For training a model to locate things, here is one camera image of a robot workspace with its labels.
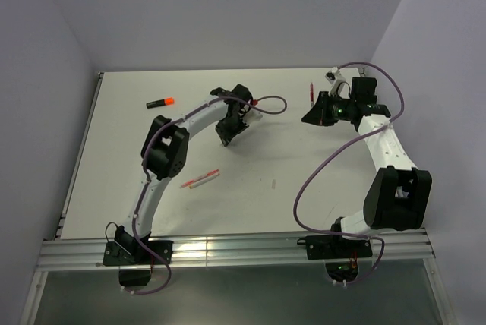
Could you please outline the dark red pen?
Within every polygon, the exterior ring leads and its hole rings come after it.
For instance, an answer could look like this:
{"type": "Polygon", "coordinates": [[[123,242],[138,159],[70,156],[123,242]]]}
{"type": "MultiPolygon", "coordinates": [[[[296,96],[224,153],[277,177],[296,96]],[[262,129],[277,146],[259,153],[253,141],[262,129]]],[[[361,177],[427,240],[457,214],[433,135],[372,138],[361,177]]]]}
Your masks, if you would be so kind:
{"type": "Polygon", "coordinates": [[[313,82],[310,82],[310,107],[314,107],[314,84],[313,82]]]}

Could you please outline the black orange highlighter pen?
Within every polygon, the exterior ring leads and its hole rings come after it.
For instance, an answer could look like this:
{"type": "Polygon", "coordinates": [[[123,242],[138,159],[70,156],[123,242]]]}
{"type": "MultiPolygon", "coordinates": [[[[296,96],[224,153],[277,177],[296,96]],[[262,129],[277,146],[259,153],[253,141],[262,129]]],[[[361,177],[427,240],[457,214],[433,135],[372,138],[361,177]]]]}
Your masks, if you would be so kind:
{"type": "Polygon", "coordinates": [[[146,103],[147,109],[155,109],[157,107],[162,107],[162,106],[170,106],[175,103],[175,100],[172,97],[164,98],[164,99],[158,99],[155,101],[151,101],[146,103]]]}

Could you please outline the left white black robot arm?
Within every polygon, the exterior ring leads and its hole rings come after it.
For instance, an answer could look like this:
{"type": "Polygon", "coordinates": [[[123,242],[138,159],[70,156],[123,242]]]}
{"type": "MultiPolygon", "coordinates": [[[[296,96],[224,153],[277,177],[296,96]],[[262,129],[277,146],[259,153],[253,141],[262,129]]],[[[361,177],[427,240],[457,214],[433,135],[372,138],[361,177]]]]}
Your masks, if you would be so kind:
{"type": "Polygon", "coordinates": [[[252,103],[250,90],[241,84],[231,91],[218,87],[193,112],[177,120],[161,115],[153,120],[141,151],[147,180],[126,223],[115,231],[115,243],[129,263],[140,263],[147,257],[153,217],[167,185],[185,166],[190,139],[215,125],[222,145],[229,145],[248,128],[245,107],[252,103]]]}

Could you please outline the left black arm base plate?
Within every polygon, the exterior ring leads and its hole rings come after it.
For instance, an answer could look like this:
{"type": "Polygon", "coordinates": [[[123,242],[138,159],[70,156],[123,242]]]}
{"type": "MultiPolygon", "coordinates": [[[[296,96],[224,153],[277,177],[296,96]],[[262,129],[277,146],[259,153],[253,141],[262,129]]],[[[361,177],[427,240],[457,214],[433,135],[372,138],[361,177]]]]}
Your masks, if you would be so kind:
{"type": "Polygon", "coordinates": [[[167,263],[171,262],[172,241],[148,241],[146,245],[152,253],[143,249],[137,242],[134,249],[129,251],[115,241],[109,241],[105,247],[102,264],[105,267],[161,264],[162,261],[156,259],[154,254],[157,254],[167,263]]]}

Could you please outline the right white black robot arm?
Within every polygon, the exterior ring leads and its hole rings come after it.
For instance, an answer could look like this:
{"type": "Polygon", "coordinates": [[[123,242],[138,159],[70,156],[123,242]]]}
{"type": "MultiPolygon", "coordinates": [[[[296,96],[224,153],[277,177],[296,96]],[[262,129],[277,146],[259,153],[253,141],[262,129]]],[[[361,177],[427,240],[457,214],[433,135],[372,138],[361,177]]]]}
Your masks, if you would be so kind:
{"type": "Polygon", "coordinates": [[[328,72],[326,78],[330,90],[319,93],[302,122],[322,127],[339,121],[351,123],[357,138],[365,142],[376,170],[362,209],[338,219],[337,233],[329,237],[330,251],[343,257],[354,248],[356,240],[386,230],[420,229],[432,177],[405,152],[389,109],[377,101],[376,79],[354,77],[348,82],[337,71],[328,72]]]}

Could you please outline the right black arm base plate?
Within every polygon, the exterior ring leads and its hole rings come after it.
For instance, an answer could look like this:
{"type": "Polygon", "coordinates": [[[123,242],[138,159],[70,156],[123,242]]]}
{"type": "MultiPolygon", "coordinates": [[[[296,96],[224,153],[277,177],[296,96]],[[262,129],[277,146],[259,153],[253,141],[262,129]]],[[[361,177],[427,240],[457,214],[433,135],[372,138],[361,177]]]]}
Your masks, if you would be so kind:
{"type": "Polygon", "coordinates": [[[308,235],[297,240],[309,260],[359,259],[372,257],[369,241],[349,240],[338,235],[308,235]]]}

